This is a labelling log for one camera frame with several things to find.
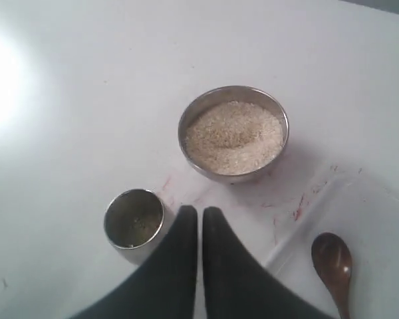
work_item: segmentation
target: plastic tray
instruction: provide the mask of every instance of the plastic tray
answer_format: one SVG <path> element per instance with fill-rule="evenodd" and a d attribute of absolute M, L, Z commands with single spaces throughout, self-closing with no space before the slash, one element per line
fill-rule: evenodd
<path fill-rule="evenodd" d="M 269 272 L 338 318 L 311 260 L 315 237 L 324 231 L 336 233 L 353 255 L 352 317 L 399 318 L 399 199 L 362 174 L 341 174 L 307 204 L 295 230 L 272 250 L 265 263 Z"/>

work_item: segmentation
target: uncooked rice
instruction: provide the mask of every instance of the uncooked rice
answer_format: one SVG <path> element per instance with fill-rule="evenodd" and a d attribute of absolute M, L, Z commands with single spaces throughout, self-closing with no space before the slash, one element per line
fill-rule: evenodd
<path fill-rule="evenodd" d="M 202 114 L 187 130 L 186 150 L 206 169 L 222 175 L 249 173 L 281 151 L 283 132 L 270 111 L 227 102 Z"/>

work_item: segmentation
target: metal cup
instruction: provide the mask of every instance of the metal cup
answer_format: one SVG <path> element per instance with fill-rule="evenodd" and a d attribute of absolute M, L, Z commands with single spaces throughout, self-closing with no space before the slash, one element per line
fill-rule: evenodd
<path fill-rule="evenodd" d="M 160 198 L 145 189 L 125 191 L 105 213 L 104 230 L 111 245 L 139 265 L 160 244 L 174 220 Z"/>

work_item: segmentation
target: white surface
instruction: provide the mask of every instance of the white surface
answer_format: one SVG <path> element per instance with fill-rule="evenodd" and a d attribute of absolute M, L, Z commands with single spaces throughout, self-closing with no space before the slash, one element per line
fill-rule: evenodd
<path fill-rule="evenodd" d="M 226 84 L 288 113 L 285 163 L 263 185 L 216 185 L 178 149 L 183 109 Z M 284 234 L 274 217 L 327 156 L 399 191 L 399 16 L 331 0 L 0 1 L 0 319 L 64 318 L 130 274 L 102 217 L 133 187 L 223 207 L 263 262 Z"/>
<path fill-rule="evenodd" d="M 338 175 L 323 187 L 293 236 L 271 253 L 267 268 L 276 278 L 338 318 L 311 259 L 314 239 L 326 231 L 340 236 L 352 254 L 352 318 L 399 318 L 399 199 L 362 175 Z"/>

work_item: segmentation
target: metal bowl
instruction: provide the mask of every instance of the metal bowl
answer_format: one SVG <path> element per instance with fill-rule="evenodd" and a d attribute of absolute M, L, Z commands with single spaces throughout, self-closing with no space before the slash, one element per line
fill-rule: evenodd
<path fill-rule="evenodd" d="M 259 169 L 239 175 L 223 175 L 210 171 L 190 157 L 189 153 L 186 151 L 185 144 L 187 128 L 199 116 L 218 104 L 231 101 L 252 103 L 260 105 L 262 108 L 269 110 L 272 115 L 279 120 L 283 130 L 283 147 L 279 154 L 270 160 L 269 163 L 266 163 Z M 278 101 L 276 101 L 276 99 L 268 95 L 268 93 L 260 91 L 256 88 L 250 88 L 248 86 L 224 86 L 202 94 L 186 108 L 179 121 L 178 137 L 179 145 L 183 154 L 185 155 L 185 158 L 196 171 L 214 181 L 221 183 L 241 183 L 244 181 L 257 179 L 263 174 L 268 173 L 281 159 L 281 155 L 287 146 L 289 137 L 289 123 L 287 114 L 285 113 L 283 107 L 280 105 L 280 103 L 278 103 Z"/>

